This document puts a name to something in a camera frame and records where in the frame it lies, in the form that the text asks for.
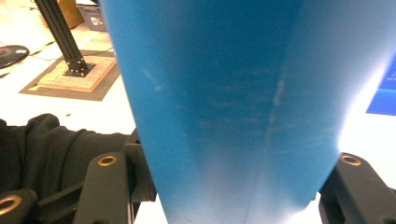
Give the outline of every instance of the screw hole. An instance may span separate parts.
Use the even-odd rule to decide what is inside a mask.
[[[18,207],[21,201],[22,198],[17,195],[11,195],[6,197],[5,199],[0,200],[0,216]]]
[[[114,156],[107,156],[103,157],[102,159],[99,160],[98,164],[100,166],[109,166],[117,161],[117,158]]]
[[[361,165],[361,161],[352,156],[344,155],[341,157],[341,160],[349,165],[354,165],[354,166]]]

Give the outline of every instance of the blue curved panel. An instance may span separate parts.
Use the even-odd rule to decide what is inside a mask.
[[[396,2],[103,1],[169,223],[279,223],[338,158]]]

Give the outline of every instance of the black mount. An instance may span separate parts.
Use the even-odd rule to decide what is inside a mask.
[[[396,224],[396,193],[364,159],[343,153],[320,190],[323,224]]]
[[[66,72],[70,77],[85,77],[92,70],[78,49],[76,40],[67,26],[64,15],[56,0],[35,0],[38,10],[47,23],[56,43],[61,49],[64,60],[69,67]]]
[[[41,201],[34,191],[0,195],[1,224],[134,223],[141,202],[154,202],[157,191],[137,131],[120,152],[91,160],[83,182]]]

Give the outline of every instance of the black fabric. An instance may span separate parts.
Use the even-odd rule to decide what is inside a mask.
[[[21,127],[0,119],[0,193],[32,189],[39,200],[49,197],[83,181],[91,159],[120,151],[128,136],[73,132],[51,114]]]

